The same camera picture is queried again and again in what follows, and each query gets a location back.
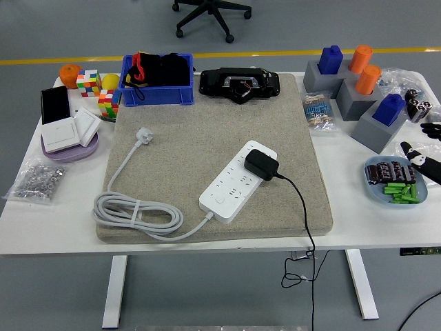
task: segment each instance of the white table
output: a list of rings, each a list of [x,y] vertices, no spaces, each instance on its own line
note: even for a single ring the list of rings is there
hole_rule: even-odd
[[[303,73],[294,72],[293,74],[296,75],[300,91],[304,91]],[[95,98],[84,99],[77,90],[70,90],[69,96],[73,109],[85,106],[99,113]],[[336,111],[337,106],[334,101],[333,103],[340,132],[332,135],[313,135],[312,138],[334,219],[334,227],[328,234],[314,238],[317,249],[347,250],[351,271],[354,271],[360,269],[356,267],[357,265],[362,267],[361,255],[357,249],[441,246],[441,222],[439,222],[441,205],[438,203],[441,198],[440,186],[429,187],[427,200],[411,208],[397,208],[396,206],[392,208],[375,201],[364,183],[363,164],[369,157],[377,154],[349,136],[355,123],[343,122],[339,112]],[[34,132],[23,164],[36,151],[41,150],[40,125]],[[83,253],[122,255],[119,259],[114,259],[113,278],[111,277],[110,282],[113,280],[116,285],[110,286],[109,289],[116,289],[116,292],[109,292],[108,297],[108,303],[118,310],[119,315],[119,307],[115,308],[115,302],[117,304],[118,298],[121,301],[123,275],[127,262],[125,255],[159,254],[172,251],[290,251],[310,248],[311,243],[308,237],[141,245],[106,244],[100,241],[96,237],[95,222],[90,213],[95,196],[102,190],[113,125],[113,123],[103,123],[99,130],[97,151],[90,157],[77,161],[70,168],[57,191],[53,205],[17,201],[6,203],[0,218],[0,254],[9,256]],[[390,150],[390,146],[394,146],[396,142],[403,140],[434,143],[434,140],[421,133],[418,125],[407,122],[389,144],[387,150]],[[364,283],[367,281],[365,276],[365,272],[361,272]],[[363,291],[357,289],[358,295],[361,295]],[[115,293],[117,300],[109,299]],[[369,305],[373,303],[373,299],[368,298],[368,301],[371,302]],[[372,310],[372,306],[367,309],[366,314],[362,309],[364,318],[378,318],[376,309]]]

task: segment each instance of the yellow floor line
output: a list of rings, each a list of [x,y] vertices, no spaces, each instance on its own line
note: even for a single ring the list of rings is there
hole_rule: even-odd
[[[353,54],[354,49],[342,50],[343,54]],[[441,47],[407,47],[407,48],[374,48],[375,53],[415,53],[415,52],[441,52]],[[195,59],[210,59],[222,57],[293,57],[300,55],[320,55],[322,50],[268,50],[251,52],[215,52],[193,53]],[[29,64],[48,63],[78,63],[78,62],[105,62],[121,61],[123,56],[113,57],[57,57],[47,59],[11,59],[0,60],[0,66],[19,66]]]

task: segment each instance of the rubik's cube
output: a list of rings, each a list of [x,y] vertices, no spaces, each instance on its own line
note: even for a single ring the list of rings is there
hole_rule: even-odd
[[[76,78],[76,86],[85,98],[99,97],[101,91],[101,78],[98,70],[80,70]]]
[[[101,114],[114,119],[118,114],[120,100],[120,90],[101,90],[98,98],[98,107],[100,107]]]

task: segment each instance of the white power strip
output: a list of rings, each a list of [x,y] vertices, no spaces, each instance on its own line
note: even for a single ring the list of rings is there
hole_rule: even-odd
[[[250,140],[199,197],[201,209],[205,212],[213,212],[214,217],[222,223],[228,224],[234,219],[262,182],[260,177],[243,166],[245,157],[253,149],[277,159],[276,152],[257,141]]]

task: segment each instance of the phone screen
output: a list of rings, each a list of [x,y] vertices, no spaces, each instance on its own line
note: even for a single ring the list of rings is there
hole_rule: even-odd
[[[47,124],[70,117],[68,88],[48,88],[41,91],[41,122]]]

